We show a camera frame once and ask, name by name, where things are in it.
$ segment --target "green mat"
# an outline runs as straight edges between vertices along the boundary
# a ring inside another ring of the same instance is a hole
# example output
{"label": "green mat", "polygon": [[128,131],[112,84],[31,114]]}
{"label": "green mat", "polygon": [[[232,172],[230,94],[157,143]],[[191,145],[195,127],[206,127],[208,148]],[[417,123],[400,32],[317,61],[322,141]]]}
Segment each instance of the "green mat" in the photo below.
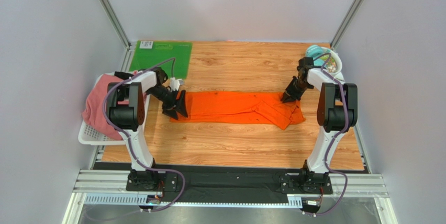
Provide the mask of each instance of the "green mat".
{"label": "green mat", "polygon": [[[146,69],[169,58],[175,59],[174,75],[177,79],[185,79],[191,59],[191,42],[138,41],[130,71]],[[171,77],[172,62],[161,65]]]}

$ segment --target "pink towel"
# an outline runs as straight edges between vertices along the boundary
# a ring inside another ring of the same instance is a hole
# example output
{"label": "pink towel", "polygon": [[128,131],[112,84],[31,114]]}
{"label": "pink towel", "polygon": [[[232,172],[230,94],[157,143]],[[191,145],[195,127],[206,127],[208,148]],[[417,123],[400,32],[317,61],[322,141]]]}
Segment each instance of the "pink towel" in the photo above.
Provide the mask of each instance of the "pink towel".
{"label": "pink towel", "polygon": [[88,95],[87,101],[85,102],[85,110],[82,112],[82,117],[88,125],[105,136],[116,140],[122,140],[122,137],[117,130],[105,121],[104,115],[102,114],[102,101],[105,95],[107,95],[108,84],[121,81],[122,79],[115,76],[102,75]]}

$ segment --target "white basket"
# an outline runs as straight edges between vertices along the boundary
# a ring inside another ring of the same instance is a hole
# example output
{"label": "white basket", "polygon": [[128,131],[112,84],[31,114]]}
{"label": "white basket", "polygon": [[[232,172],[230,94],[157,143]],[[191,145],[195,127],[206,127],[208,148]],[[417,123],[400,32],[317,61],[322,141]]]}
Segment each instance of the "white basket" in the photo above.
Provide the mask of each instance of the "white basket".
{"label": "white basket", "polygon": [[[95,85],[101,78],[98,77],[96,80]],[[147,110],[149,108],[149,98],[150,95],[146,97],[146,102],[144,104],[144,109],[147,114]],[[146,125],[146,117],[144,117],[144,123],[142,124],[142,128],[144,130],[144,127]],[[82,144],[90,144],[90,145],[123,145],[126,144],[123,140],[115,140],[112,138],[109,138],[105,136],[104,134],[98,132],[93,127],[88,125],[85,121],[82,120],[81,129],[79,131],[79,135],[77,137],[79,139],[79,142]]]}

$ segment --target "cable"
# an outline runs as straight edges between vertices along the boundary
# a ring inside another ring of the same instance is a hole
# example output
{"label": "cable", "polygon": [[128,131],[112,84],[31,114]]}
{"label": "cable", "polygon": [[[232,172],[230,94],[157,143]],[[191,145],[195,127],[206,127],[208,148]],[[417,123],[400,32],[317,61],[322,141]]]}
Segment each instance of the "cable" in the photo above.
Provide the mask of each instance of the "cable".
{"label": "cable", "polygon": [[324,196],[324,188],[320,187],[320,197],[315,200],[315,201],[318,201],[320,205],[322,205],[323,196]]}
{"label": "cable", "polygon": [[[158,197],[158,192],[161,190],[161,197]],[[157,193],[155,194],[155,199],[161,201],[164,198],[164,182],[161,181],[158,184]]]}
{"label": "cable", "polygon": [[323,69],[324,69],[324,66],[328,63],[329,59],[331,58],[331,53],[330,53],[330,52],[327,52],[327,53],[324,53],[324,54],[322,54],[322,55],[316,57],[315,59],[313,59],[313,61],[316,61],[316,60],[318,60],[319,58],[322,58],[322,57],[324,57],[324,56],[326,56],[326,55],[328,55],[328,58],[325,60],[325,62],[323,63],[322,66],[316,66],[316,65],[315,65],[315,66],[313,66],[313,67],[314,67],[314,68],[320,68],[321,70],[323,70]]}
{"label": "cable", "polygon": [[[112,92],[113,92],[114,90],[116,90],[119,86],[121,86],[121,85],[123,85],[123,84],[125,84],[125,83],[127,83],[127,82],[129,82],[129,81],[131,81],[131,80],[133,80],[133,79],[135,79],[135,78],[137,78],[137,77],[139,77],[140,75],[142,75],[142,74],[144,74],[144,73],[147,73],[147,72],[153,70],[153,69],[156,68],[156,67],[159,67],[160,65],[163,65],[163,64],[165,64],[165,63],[168,63],[168,62],[170,62],[170,61],[172,61],[171,77],[173,77],[173,73],[174,73],[173,70],[174,70],[174,65],[175,65],[175,58],[169,58],[169,59],[167,59],[167,60],[165,60],[165,61],[162,61],[162,62],[160,62],[160,63],[158,63],[158,64],[156,64],[156,65],[154,65],[154,66],[152,66],[152,67],[150,67],[150,68],[148,68],[148,69],[145,69],[145,70],[143,70],[143,71],[137,73],[136,75],[134,75],[133,77],[130,77],[129,79],[126,79],[126,80],[123,80],[123,81],[119,82],[118,84],[116,84],[115,86],[113,86],[113,87],[107,92],[107,95],[105,95],[105,98],[104,98],[104,100],[103,100],[103,102],[102,102],[102,114],[104,115],[105,120],[107,121],[107,123],[108,123],[109,125],[111,125],[113,128],[115,128],[117,131],[122,132],[122,133],[127,137],[127,142],[128,142],[128,146],[129,146],[130,154],[131,154],[131,156],[133,157],[133,159],[134,159],[134,160],[135,160],[141,167],[143,167],[144,169],[146,169],[146,170],[148,170],[148,171],[153,171],[153,172],[171,172],[171,173],[176,173],[176,174],[178,174],[178,175],[181,177],[181,179],[182,179],[182,181],[183,181],[183,185],[182,185],[182,187],[181,187],[180,192],[178,193],[178,195],[177,195],[177,196],[176,196],[170,203],[168,203],[167,205],[165,205],[165,206],[163,206],[163,207],[153,209],[153,210],[151,210],[151,212],[162,211],[162,210],[165,210],[165,209],[169,208],[170,206],[172,206],[172,205],[173,205],[173,204],[174,204],[174,203],[181,197],[181,195],[183,194],[183,192],[184,192],[184,188],[185,188],[185,186],[186,186],[186,178],[184,177],[184,175],[183,175],[180,171],[173,170],[173,169],[155,169],[155,168],[148,167],[148,166],[146,166],[145,164],[143,164],[141,161],[139,161],[139,160],[138,160],[138,157],[137,157],[136,154],[135,154],[135,151],[133,150],[133,146],[132,146],[132,143],[131,143],[131,137],[130,137],[130,135],[129,135],[126,131],[124,131],[123,129],[119,128],[117,125],[115,125],[114,123],[112,123],[112,121],[108,118],[108,115],[107,115],[107,113],[106,113],[106,105],[107,105],[108,97],[109,97],[109,96],[112,94]],[[101,221],[101,222],[105,222],[105,221],[111,221],[111,220],[119,219],[119,218],[122,218],[122,217],[125,217],[125,216],[129,216],[129,215],[131,215],[131,214],[135,214],[135,213],[137,213],[137,212],[141,212],[141,211],[140,211],[140,210],[138,210],[138,211],[133,211],[133,212],[127,213],[127,214],[125,214],[125,215],[123,215],[123,216],[115,217],[115,218],[112,218],[112,219],[105,219],[105,220],[92,219],[92,218],[90,218],[88,215],[86,215],[86,217],[87,217],[88,219],[92,220],[92,221]]]}
{"label": "cable", "polygon": [[329,172],[331,172],[331,173],[337,173],[337,174],[340,174],[340,175],[344,176],[344,178],[345,178],[345,183],[344,183],[344,189],[342,190],[342,193],[341,193],[341,195],[339,196],[339,198],[338,198],[338,200],[336,201],[336,203],[335,203],[332,207],[330,207],[330,209],[328,209],[328,210],[325,211],[325,212],[321,212],[321,213],[319,213],[319,214],[310,214],[310,213],[308,213],[309,216],[313,216],[313,217],[316,217],[316,216],[323,216],[323,215],[327,215],[327,214],[331,213],[331,212],[333,211],[333,209],[335,209],[335,208],[339,205],[339,203],[341,202],[342,198],[344,197],[345,191],[347,190],[347,184],[348,184],[348,178],[347,178],[347,175],[346,175],[345,173],[340,172],[340,171],[333,170],[333,169],[331,169],[330,166],[327,164],[328,153],[330,152],[331,147],[333,146],[334,142],[336,141],[336,138],[337,138],[339,135],[345,133],[345,132],[349,129],[349,114],[348,114],[348,110],[347,110],[347,104],[345,103],[344,87],[343,87],[341,81],[337,80],[337,79],[336,79],[335,77],[333,77],[330,73],[328,73],[326,70],[324,70],[324,66],[328,63],[328,61],[329,61],[330,58],[331,58],[331,53],[326,53],[326,54],[329,54],[329,56],[328,56],[328,58],[325,60],[324,64],[321,66],[320,69],[321,69],[321,71],[322,71],[323,74],[325,74],[327,77],[329,77],[331,80],[333,80],[336,84],[339,85],[339,90],[340,90],[340,93],[341,93],[341,100],[342,100],[342,107],[343,107],[343,109],[344,109],[345,125],[344,125],[344,128],[343,128],[342,130],[340,130],[338,133],[336,133],[336,134],[333,136],[333,138],[331,139],[330,144],[328,145],[327,151],[325,152],[325,155],[324,155],[324,165],[325,165],[325,167],[328,169]]}

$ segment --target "wood grain surface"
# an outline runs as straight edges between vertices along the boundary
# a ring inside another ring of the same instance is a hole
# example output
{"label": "wood grain surface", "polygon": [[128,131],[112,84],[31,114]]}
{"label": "wood grain surface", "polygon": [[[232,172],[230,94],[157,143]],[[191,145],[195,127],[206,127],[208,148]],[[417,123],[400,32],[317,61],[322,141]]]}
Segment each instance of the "wood grain surface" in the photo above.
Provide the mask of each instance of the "wood grain surface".
{"label": "wood grain surface", "polygon": [[[297,75],[298,60],[312,43],[193,42],[183,89],[199,91],[283,92]],[[319,92],[308,89],[301,106],[307,119],[281,130],[275,125],[178,123],[161,114],[150,99],[144,135],[159,164],[301,167],[319,132]],[[103,161],[130,162],[124,145],[105,148]],[[362,170],[350,130],[333,156],[334,169]]]}

